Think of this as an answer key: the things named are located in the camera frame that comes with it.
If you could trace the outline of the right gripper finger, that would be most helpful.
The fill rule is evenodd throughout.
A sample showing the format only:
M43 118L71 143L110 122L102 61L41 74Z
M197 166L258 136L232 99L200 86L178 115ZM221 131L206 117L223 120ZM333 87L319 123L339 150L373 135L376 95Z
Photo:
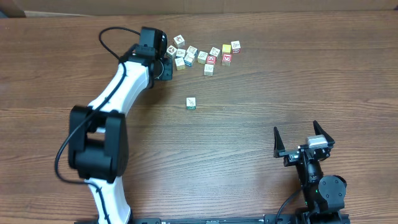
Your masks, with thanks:
M279 134L277 127L274 127L274 157L283 157L285 152L285 146L283 144L282 138Z
M323 128L319 125L319 123L316 120L313 121L313 128L316 135L323 135L325 137L329 146L335 144L335 140L326 131L323 130Z

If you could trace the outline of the green sided wooden block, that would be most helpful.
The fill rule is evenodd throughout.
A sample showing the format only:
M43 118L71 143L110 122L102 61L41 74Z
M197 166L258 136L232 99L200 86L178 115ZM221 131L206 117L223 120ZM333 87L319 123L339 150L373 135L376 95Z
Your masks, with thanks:
M196 98L189 97L186 99L186 107L188 110L195 110L197 107Z

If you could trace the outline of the yellow sided gift block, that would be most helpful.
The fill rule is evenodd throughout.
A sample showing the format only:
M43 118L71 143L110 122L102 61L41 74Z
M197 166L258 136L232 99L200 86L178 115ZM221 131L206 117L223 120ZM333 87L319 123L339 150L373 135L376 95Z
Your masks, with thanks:
M183 59L183 57L178 57L174 60L175 62L175 66L177 70L183 70L185 69L186 65L185 65L185 61Z

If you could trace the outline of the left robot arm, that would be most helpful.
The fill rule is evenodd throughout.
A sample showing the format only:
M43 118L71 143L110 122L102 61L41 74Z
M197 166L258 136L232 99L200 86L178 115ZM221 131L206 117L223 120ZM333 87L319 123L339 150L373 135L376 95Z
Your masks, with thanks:
M78 172L77 185L87 185L95 200L98 217L94 223L132 223L122 176L129 160L126 115L139 94L156 80L171 80L172 62L165 56L167 35L159 29L142 27L139 41L122 56L118 69L104 91L88 106L70 112L69 135L57 152L54 170L63 150Z

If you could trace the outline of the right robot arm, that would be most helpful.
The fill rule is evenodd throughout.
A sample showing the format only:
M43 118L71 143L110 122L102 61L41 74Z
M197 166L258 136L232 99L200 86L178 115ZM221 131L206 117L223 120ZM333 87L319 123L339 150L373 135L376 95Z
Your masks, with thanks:
M339 175L324 175L320 162L330 157L335 140L317 121L313 121L315 134L296 150L286 151L279 130L274 128L274 157L283 158L284 166L296 167L300 188L280 206L274 222L279 223L285 206L299 193L303 193L305 206L296 209L289 219L294 223L349 223L342 215L345 207L347 183Z

